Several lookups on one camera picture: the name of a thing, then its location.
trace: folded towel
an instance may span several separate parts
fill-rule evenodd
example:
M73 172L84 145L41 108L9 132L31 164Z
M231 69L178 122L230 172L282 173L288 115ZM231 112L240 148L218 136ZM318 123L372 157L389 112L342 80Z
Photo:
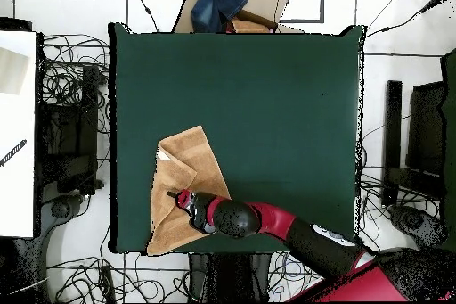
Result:
M149 255L167 253L205 236L191 228L188 214L167 195L167 191L183 189L230 198L201 126L159 141L151 196L153 236L147 247Z

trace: blue cloth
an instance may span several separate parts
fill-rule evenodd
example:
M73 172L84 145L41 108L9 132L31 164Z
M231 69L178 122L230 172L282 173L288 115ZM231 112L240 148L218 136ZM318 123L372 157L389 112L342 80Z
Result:
M191 22L196 33L222 31L220 13L229 21L248 0L198 0L191 10Z

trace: desk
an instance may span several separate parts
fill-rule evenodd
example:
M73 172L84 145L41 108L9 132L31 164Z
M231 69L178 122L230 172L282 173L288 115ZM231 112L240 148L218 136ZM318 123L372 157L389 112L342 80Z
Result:
M37 34L0 31L0 47L28 56L20 94L0 93L0 158L21 140L27 140L0 168L0 236L33 237L37 199L34 176Z
M441 203L442 215L448 229L448 239L443 248L456 251L456 50L441 60L446 98L442 113L446 122L444 147L444 184L446 197Z
M109 33L111 251L144 250L157 143L198 125L233 198L353 236L362 27L339 37ZM266 235L214 234L177 251L278 250Z

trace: dark green table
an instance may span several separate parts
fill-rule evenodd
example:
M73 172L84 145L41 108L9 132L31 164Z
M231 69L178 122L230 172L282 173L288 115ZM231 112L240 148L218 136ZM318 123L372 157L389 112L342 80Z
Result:
M441 207L448 239L443 248L456 251L456 50L441 60L445 83L445 100L442 105L445 129L444 184L446 196Z
M352 237L362 27L311 34L129 34L110 24L112 251L151 237L160 139L202 125L232 198ZM269 252L214 234L176 251Z

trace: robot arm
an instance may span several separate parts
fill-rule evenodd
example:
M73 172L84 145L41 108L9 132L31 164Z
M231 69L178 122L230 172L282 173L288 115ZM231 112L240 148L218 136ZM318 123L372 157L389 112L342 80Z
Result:
M292 301L454 300L456 255L426 248L375 254L317 225L267 203L243 203L183 190L176 205L203 234L215 231L242 238L268 234L325 278Z
M337 278L374 258L370 249L267 203L231 201L184 190L177 194L176 204L189 213L191 225L205 234L273 236L285 243L293 257L324 278Z

